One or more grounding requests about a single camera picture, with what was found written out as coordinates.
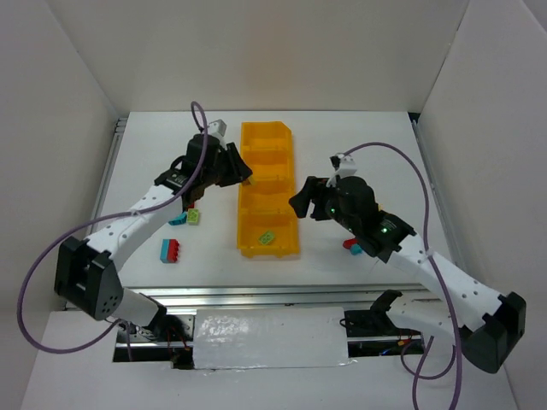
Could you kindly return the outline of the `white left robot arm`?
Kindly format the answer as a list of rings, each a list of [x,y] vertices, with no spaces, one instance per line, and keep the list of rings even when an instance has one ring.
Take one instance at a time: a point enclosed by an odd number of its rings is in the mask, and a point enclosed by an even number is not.
[[[124,287],[121,268],[153,234],[201,199],[207,188],[241,184],[251,174],[234,143],[195,135],[185,154],[127,212],[82,240],[70,236],[62,241],[55,293],[95,320],[121,319],[164,337],[179,320],[160,302]]]

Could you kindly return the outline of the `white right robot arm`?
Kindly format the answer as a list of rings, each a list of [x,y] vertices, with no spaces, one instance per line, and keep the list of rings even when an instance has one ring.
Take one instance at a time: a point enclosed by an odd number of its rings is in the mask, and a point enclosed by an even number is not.
[[[367,255],[407,273],[447,305],[446,312],[433,310],[427,316],[424,305],[387,291],[377,305],[394,326],[452,341],[487,373],[497,372],[523,337],[526,302],[520,295],[504,295],[426,249],[411,225],[380,209],[364,179],[348,176],[329,184],[310,176],[289,204],[300,219],[337,222]]]

